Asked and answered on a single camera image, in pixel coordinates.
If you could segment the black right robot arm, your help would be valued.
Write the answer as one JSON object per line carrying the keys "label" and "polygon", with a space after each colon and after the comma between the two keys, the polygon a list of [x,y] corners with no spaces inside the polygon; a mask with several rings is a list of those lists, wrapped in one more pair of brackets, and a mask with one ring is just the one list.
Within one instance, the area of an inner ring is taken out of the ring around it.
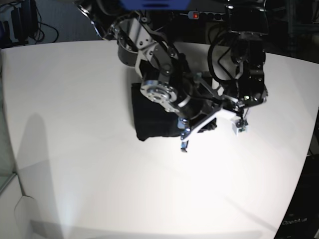
{"label": "black right robot arm", "polygon": [[119,60],[140,79],[131,93],[140,141],[179,136],[186,151],[195,134],[216,128],[218,118],[236,117],[212,87],[213,76],[192,72],[186,56],[152,29],[145,10],[128,10],[119,0],[77,0],[75,5],[102,39],[117,42]]}

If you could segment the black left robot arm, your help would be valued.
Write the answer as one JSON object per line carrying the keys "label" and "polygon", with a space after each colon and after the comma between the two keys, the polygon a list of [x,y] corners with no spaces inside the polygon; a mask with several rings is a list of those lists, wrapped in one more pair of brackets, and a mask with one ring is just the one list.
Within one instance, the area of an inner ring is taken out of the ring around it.
{"label": "black left robot arm", "polygon": [[[210,44],[207,63],[212,78],[223,88],[223,99],[240,109],[264,103],[268,96],[263,66],[266,53],[262,37],[268,34],[264,0],[224,0],[227,10],[227,31]],[[223,39],[232,39],[227,53],[236,66],[236,75],[220,79],[214,70],[212,53]]]}

